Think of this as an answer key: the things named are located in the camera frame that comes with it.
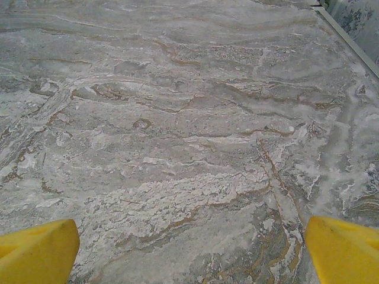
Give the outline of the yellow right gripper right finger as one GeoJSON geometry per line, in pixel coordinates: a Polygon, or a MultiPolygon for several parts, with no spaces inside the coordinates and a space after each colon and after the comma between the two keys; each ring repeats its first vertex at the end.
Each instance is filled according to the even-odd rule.
{"type": "Polygon", "coordinates": [[[306,246],[320,283],[378,283],[378,230],[313,216],[306,246]]]}

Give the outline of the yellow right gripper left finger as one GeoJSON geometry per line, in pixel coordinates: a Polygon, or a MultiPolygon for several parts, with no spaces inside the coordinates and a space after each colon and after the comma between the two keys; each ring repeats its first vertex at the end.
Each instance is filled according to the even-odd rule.
{"type": "Polygon", "coordinates": [[[67,283],[79,250],[72,219],[1,236],[1,283],[67,283]]]}

